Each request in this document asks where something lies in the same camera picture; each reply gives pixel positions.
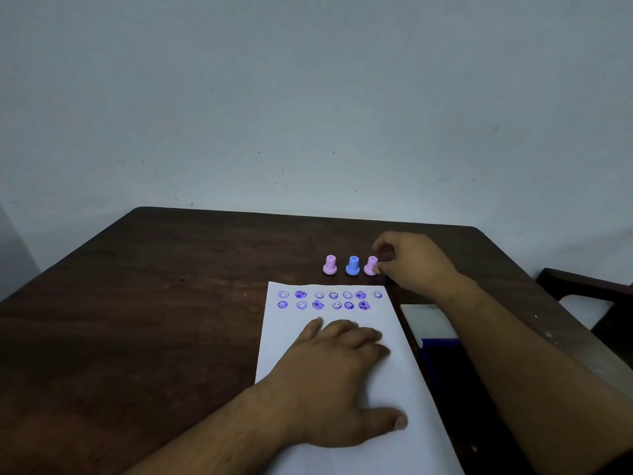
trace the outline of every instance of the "forearm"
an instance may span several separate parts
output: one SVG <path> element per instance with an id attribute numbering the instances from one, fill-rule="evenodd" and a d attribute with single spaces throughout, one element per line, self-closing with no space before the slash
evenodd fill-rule
<path id="1" fill-rule="evenodd" d="M 284 446 L 256 387 L 131 468 L 128 475 L 237 475 L 262 471 Z"/>
<path id="2" fill-rule="evenodd" d="M 534 468 L 591 473 L 633 447 L 633 404 L 526 327 L 474 281 L 434 300 Z"/>

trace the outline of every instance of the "wooden table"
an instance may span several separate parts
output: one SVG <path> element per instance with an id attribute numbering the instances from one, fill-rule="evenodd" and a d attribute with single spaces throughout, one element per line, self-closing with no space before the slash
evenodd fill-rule
<path id="1" fill-rule="evenodd" d="M 430 235 L 527 325 L 633 395 L 633 372 L 473 227 L 142 207 L 0 304 L 0 473 L 130 467 L 253 383 L 269 280 L 384 284 L 341 267 L 387 229 Z M 321 271 L 328 254 L 334 277 Z M 401 321 L 401 303 L 425 303 L 387 290 Z"/>

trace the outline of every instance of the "hand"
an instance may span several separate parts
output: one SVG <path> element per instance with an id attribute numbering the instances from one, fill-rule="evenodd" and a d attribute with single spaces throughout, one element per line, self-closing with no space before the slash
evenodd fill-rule
<path id="1" fill-rule="evenodd" d="M 407 418 L 395 408 L 360 409 L 358 392 L 369 372 L 388 356 L 376 343 L 382 334 L 337 320 L 322 331 L 312 320 L 253 388 L 270 405 L 286 446 L 309 443 L 319 447 L 350 447 L 395 429 Z"/>
<path id="2" fill-rule="evenodd" d="M 446 254 L 426 235 L 384 232 L 374 242 L 374 250 L 394 250 L 391 262 L 380 262 L 374 273 L 382 273 L 402 288 L 434 300 L 461 275 Z"/>

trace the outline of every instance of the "chair armrest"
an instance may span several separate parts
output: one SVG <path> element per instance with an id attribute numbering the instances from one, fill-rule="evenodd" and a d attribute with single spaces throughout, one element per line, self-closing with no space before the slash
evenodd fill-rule
<path id="1" fill-rule="evenodd" d="M 536 283 L 557 300 L 567 295 L 581 295 L 633 305 L 633 287 L 576 275 L 568 271 L 543 269 L 536 278 Z"/>

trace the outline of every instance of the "left hand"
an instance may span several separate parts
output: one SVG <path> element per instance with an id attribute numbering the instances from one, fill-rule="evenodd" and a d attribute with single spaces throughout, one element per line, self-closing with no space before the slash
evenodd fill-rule
<path id="1" fill-rule="evenodd" d="M 382 334 L 349 320 L 320 330 L 322 323 L 308 323 L 272 372 L 252 387 L 284 445 L 350 447 L 406 428 L 406 416 L 395 408 L 357 406 L 361 385 L 390 353 L 376 343 Z"/>

